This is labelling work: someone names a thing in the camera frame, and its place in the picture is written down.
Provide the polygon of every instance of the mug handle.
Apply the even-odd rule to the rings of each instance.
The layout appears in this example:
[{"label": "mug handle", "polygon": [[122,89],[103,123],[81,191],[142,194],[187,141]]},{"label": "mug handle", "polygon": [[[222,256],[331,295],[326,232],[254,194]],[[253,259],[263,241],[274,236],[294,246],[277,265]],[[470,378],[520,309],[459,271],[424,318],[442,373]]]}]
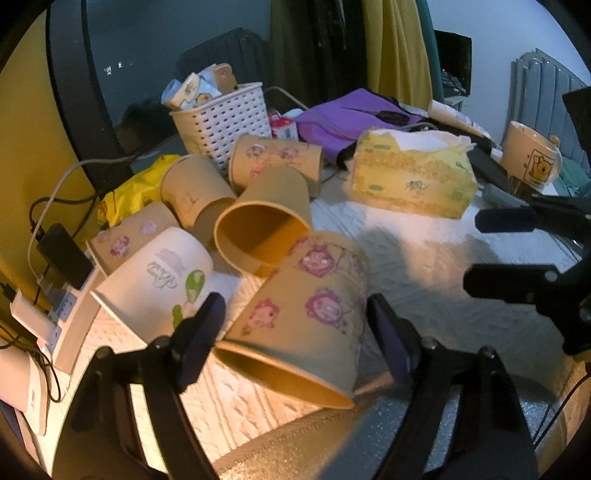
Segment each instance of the mug handle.
[{"label": "mug handle", "polygon": [[556,151],[558,152],[558,157],[556,158],[554,165],[552,165],[552,172],[550,173],[550,177],[548,178],[548,183],[553,183],[562,171],[562,153],[560,153],[559,148],[557,148]]}]

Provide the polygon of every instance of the green balloon print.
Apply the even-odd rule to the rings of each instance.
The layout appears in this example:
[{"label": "green balloon print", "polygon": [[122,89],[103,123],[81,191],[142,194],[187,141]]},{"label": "green balloon print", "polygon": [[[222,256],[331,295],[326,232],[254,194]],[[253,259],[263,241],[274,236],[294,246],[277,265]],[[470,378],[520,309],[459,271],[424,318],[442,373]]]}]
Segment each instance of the green balloon print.
[{"label": "green balloon print", "polygon": [[180,305],[175,305],[173,308],[173,327],[176,330],[183,321],[183,308]]},{"label": "green balloon print", "polygon": [[185,283],[187,301],[189,303],[195,303],[197,301],[197,297],[203,290],[204,285],[205,273],[203,273],[201,270],[195,270],[189,274],[187,277],[187,282]]}]

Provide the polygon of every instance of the tissue pack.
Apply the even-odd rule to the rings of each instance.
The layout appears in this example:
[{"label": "tissue pack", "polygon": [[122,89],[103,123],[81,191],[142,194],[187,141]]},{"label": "tissue pack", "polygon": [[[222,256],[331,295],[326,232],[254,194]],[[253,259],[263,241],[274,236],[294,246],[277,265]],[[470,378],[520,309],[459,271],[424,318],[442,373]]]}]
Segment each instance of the tissue pack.
[{"label": "tissue pack", "polygon": [[406,213],[460,219],[478,184],[468,137],[446,132],[366,132],[355,151],[355,200]]}]

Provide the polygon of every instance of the brown paper cup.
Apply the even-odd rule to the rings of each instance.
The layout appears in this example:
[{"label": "brown paper cup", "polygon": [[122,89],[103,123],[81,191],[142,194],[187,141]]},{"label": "brown paper cup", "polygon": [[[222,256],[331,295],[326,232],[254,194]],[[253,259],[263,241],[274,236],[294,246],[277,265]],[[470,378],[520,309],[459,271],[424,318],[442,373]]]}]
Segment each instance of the brown paper cup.
[{"label": "brown paper cup", "polygon": [[214,355],[278,393],[352,408],[368,265],[361,247],[337,233],[300,239],[216,343]]},{"label": "brown paper cup", "polygon": [[220,215],[214,233],[231,266],[267,277],[311,226],[304,177],[291,167],[269,167]]},{"label": "brown paper cup", "polygon": [[108,277],[144,245],[172,226],[178,227],[173,213],[162,202],[154,202],[119,225],[102,231],[86,245],[95,263]]},{"label": "brown paper cup", "polygon": [[181,226],[207,250],[214,250],[213,227],[236,195],[211,161],[201,155],[179,159],[164,174],[160,193]]},{"label": "brown paper cup", "polygon": [[322,148],[316,145],[244,135],[236,142],[230,158],[230,184],[241,194],[263,169],[285,165],[299,171],[306,179],[310,197],[317,197],[323,163]]}]

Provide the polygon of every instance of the white quilted tablecloth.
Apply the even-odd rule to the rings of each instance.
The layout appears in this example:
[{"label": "white quilted tablecloth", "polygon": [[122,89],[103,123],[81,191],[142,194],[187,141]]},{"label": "white quilted tablecloth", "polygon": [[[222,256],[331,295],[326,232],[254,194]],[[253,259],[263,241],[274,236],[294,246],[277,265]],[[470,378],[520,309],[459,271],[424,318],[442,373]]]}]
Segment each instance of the white quilted tablecloth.
[{"label": "white quilted tablecloth", "polygon": [[[384,293],[396,312],[410,319],[422,335],[435,336],[448,348],[466,351],[492,345],[509,372],[535,380],[556,398],[562,398],[564,390],[582,377],[584,369],[563,355],[561,337],[551,321],[539,316],[533,307],[471,299],[462,290],[462,276],[475,262],[553,263],[564,271],[574,260],[545,232],[480,234],[473,224],[474,215],[484,206],[476,198],[462,220],[389,212],[347,201],[343,181],[337,177],[324,186],[322,198],[311,208],[315,229],[343,233],[364,247],[371,259],[370,293]],[[241,278],[219,259],[217,263],[217,272],[207,288],[225,297],[230,324],[262,281]],[[38,439],[50,471],[77,382],[94,351],[102,345],[110,345],[116,352],[143,347],[125,326],[106,312],[99,312],[83,345],[66,399],[51,405],[47,434]],[[369,332],[360,368],[360,383],[385,370]],[[199,382],[183,395],[183,403],[211,461],[316,409],[254,385],[212,356]],[[589,389],[582,388],[565,410],[563,427],[553,432],[556,451],[574,435],[588,403]],[[141,387],[134,388],[134,405],[148,462],[164,470]]]}]

